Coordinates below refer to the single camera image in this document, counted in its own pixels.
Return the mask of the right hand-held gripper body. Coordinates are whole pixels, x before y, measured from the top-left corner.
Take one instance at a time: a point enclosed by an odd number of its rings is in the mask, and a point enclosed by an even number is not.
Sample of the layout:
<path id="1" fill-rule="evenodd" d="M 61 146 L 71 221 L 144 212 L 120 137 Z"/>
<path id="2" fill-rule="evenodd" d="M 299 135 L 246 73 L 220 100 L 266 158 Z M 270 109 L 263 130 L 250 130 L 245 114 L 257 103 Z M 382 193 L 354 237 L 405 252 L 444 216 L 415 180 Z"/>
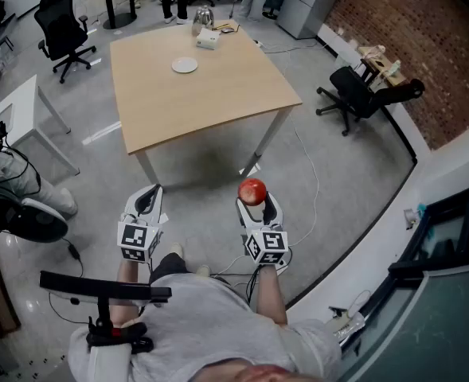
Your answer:
<path id="1" fill-rule="evenodd" d="M 242 235 L 244 254 L 256 265 L 283 265 L 283 257 L 289 252 L 287 232 L 283 230 L 283 218 L 265 224 L 263 221 L 245 223 Z"/>

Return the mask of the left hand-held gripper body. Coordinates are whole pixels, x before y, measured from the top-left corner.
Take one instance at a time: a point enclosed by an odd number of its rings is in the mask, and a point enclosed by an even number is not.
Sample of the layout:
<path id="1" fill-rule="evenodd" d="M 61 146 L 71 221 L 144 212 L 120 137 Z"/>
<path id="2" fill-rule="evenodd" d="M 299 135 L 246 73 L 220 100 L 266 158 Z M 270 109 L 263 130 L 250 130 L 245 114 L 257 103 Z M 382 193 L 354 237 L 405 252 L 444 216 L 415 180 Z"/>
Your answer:
<path id="1" fill-rule="evenodd" d="M 149 263 L 163 234 L 162 225 L 167 221 L 165 213 L 157 221 L 150 218 L 150 222 L 134 214 L 122 213 L 117 228 L 117 245 L 122 257 L 138 263 Z"/>

